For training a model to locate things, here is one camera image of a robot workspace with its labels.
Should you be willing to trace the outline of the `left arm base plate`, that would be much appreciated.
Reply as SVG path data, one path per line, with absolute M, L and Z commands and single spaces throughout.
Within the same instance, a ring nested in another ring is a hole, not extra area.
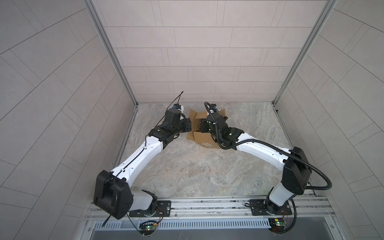
M 154 208 L 154 212 L 151 213 L 149 210 L 137 210 L 129 212 L 130 218 L 159 218 L 169 217 L 171 212 L 171 201 L 157 201 L 157 205 Z

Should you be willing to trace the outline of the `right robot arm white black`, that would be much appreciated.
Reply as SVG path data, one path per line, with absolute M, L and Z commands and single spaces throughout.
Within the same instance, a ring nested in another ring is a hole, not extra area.
M 283 172 L 282 180 L 268 194 L 265 205 L 278 208 L 306 189 L 312 170 L 300 148 L 278 148 L 253 138 L 243 130 L 229 127 L 219 113 L 207 114 L 203 129 L 223 150 L 238 150 L 256 156 Z

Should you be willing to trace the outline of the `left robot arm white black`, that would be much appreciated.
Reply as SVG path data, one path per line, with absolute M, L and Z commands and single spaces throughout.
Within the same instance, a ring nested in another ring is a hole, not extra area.
M 156 211 L 158 197 L 142 190 L 133 192 L 131 186 L 139 173 L 169 143 L 181 133 L 192 130 L 191 120 L 184 115 L 180 104 L 167 109 L 162 124 L 151 129 L 141 146 L 110 172 L 101 171 L 96 179 L 94 204 L 119 220 L 128 212 Z

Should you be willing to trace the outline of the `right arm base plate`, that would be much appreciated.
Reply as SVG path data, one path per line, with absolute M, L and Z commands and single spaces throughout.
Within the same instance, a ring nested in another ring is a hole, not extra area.
M 279 207 L 272 202 L 265 203 L 266 200 L 250 200 L 248 202 L 253 216 L 283 216 L 292 215 L 293 209 L 286 201 L 283 206 Z

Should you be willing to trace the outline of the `brown cardboard express box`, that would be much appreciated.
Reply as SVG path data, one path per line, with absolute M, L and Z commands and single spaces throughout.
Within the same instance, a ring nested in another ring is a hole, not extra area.
M 192 123 L 192 131 L 187 133 L 187 140 L 194 141 L 207 149 L 219 149 L 219 145 L 214 141 L 211 134 L 200 132 L 201 120 L 206 119 L 208 115 L 207 112 L 196 112 L 190 109 L 189 118 Z

